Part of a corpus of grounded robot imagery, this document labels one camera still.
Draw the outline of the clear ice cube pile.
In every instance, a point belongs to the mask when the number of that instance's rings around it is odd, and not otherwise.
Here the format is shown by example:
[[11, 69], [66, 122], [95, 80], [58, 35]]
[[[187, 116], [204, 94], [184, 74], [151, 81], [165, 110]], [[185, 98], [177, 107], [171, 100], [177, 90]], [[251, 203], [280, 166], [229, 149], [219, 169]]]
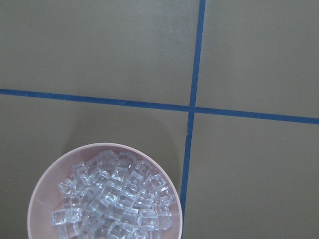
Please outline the clear ice cube pile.
[[59, 183], [63, 207], [51, 213], [61, 239], [160, 239], [172, 227], [174, 200], [152, 164], [103, 151], [73, 164]]

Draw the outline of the pink bowl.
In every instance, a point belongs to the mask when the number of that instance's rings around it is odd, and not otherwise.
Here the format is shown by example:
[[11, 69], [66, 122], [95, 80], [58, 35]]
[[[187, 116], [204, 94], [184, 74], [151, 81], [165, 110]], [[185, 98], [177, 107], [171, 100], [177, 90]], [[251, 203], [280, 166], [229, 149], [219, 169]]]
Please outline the pink bowl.
[[116, 143], [93, 143], [84, 145], [59, 157], [43, 173], [35, 186], [28, 207], [27, 231], [30, 239], [57, 239], [58, 231], [51, 224], [51, 212], [63, 203], [63, 196], [58, 189], [58, 183], [71, 175], [71, 166], [80, 161], [88, 161], [98, 153], [112, 150], [116, 153], [130, 152], [138, 159], [149, 161], [157, 172], [163, 175], [174, 193], [175, 201], [171, 205], [172, 222], [170, 229], [163, 232], [165, 239], [182, 238], [182, 209], [178, 193], [167, 173], [148, 155], [132, 147]]

